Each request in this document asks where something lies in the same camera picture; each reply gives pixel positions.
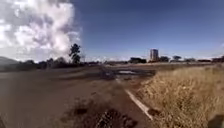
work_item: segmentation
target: road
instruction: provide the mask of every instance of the road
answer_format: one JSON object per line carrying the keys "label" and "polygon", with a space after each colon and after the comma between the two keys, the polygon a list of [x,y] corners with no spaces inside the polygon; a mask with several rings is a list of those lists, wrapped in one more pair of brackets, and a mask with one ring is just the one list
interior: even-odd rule
{"label": "road", "polygon": [[110,102],[148,127],[148,119],[116,82],[118,71],[99,67],[0,73],[0,115],[6,128],[51,128],[77,100]]}

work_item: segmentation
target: dirt road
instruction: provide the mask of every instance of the dirt road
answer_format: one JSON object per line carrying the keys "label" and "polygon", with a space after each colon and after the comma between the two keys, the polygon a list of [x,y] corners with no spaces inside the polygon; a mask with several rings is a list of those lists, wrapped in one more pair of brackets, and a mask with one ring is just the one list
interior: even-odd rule
{"label": "dirt road", "polygon": [[99,67],[0,73],[1,118],[7,128],[51,128],[75,101],[92,99],[109,101],[137,120],[137,127],[148,127],[114,77]]}

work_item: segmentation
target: sky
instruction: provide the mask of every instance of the sky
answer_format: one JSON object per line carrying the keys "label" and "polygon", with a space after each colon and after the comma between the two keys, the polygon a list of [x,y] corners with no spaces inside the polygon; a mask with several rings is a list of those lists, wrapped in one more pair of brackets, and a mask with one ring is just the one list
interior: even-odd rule
{"label": "sky", "polygon": [[224,54],[223,0],[2,0],[0,56],[67,57],[77,43],[86,60]]}

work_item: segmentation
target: ground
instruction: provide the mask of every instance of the ground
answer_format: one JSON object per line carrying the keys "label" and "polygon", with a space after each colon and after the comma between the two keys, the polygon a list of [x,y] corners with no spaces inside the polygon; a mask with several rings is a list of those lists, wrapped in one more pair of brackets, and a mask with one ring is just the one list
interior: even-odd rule
{"label": "ground", "polygon": [[[100,66],[0,73],[1,118],[7,128],[52,128],[59,126],[65,113],[80,102],[94,102],[127,115],[138,122],[136,128],[150,127],[147,116],[123,88],[134,89],[142,79],[154,75],[154,69],[181,66],[160,67]],[[137,75],[119,72],[122,70],[133,70]]]}

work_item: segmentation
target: tree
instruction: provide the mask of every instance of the tree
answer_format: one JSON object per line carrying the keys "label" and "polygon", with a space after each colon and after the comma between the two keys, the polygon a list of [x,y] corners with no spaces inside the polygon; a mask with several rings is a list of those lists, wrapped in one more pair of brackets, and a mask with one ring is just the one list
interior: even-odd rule
{"label": "tree", "polygon": [[222,62],[224,62],[224,55],[223,55],[223,56],[221,56],[221,61],[222,61]]}
{"label": "tree", "polygon": [[25,70],[32,70],[36,68],[36,64],[33,60],[27,60],[25,62],[20,62],[16,65],[17,70],[25,71]]}
{"label": "tree", "polygon": [[129,60],[130,63],[146,63],[146,59],[142,59],[142,58],[137,58],[137,57],[131,57]]}
{"label": "tree", "polygon": [[38,69],[46,69],[47,68],[47,62],[41,61],[37,64]]}
{"label": "tree", "polygon": [[70,48],[69,56],[72,59],[74,64],[78,64],[80,62],[80,46],[78,44],[73,44]]}
{"label": "tree", "polygon": [[196,59],[195,58],[185,58],[184,62],[195,62]]}
{"label": "tree", "polygon": [[197,60],[198,62],[211,62],[211,60],[208,60],[208,59],[199,59]]}
{"label": "tree", "polygon": [[161,57],[159,58],[159,61],[160,61],[160,62],[169,62],[169,60],[170,60],[170,58],[167,57],[167,56],[161,56]]}
{"label": "tree", "polygon": [[59,62],[59,63],[66,63],[66,60],[65,60],[65,58],[63,58],[63,57],[59,57],[59,58],[57,58],[55,61],[56,61],[56,62]]}
{"label": "tree", "polygon": [[174,61],[180,61],[181,58],[182,58],[181,56],[173,56]]}
{"label": "tree", "polygon": [[53,67],[54,59],[50,58],[46,62],[47,62],[47,68]]}

